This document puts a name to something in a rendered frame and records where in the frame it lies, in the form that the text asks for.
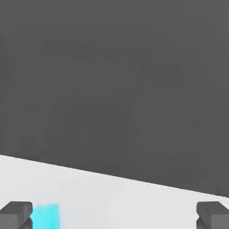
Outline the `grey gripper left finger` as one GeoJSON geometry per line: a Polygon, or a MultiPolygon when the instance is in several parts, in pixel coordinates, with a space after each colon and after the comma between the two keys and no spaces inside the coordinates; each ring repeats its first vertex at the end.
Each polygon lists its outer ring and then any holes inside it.
{"type": "Polygon", "coordinates": [[[0,210],[0,229],[33,229],[31,202],[10,201],[0,210]]]}

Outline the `large cyan box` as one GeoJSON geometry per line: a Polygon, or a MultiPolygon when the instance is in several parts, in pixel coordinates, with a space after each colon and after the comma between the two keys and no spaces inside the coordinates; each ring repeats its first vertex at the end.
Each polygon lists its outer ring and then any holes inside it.
{"type": "Polygon", "coordinates": [[[60,229],[59,204],[36,206],[30,217],[33,229],[60,229]]]}

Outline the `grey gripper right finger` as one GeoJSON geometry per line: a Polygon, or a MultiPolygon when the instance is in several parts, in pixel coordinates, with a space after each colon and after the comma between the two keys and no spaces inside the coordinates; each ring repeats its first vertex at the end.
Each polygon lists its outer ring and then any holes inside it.
{"type": "Polygon", "coordinates": [[[196,212],[196,229],[229,229],[229,209],[220,202],[198,202],[196,212]]]}

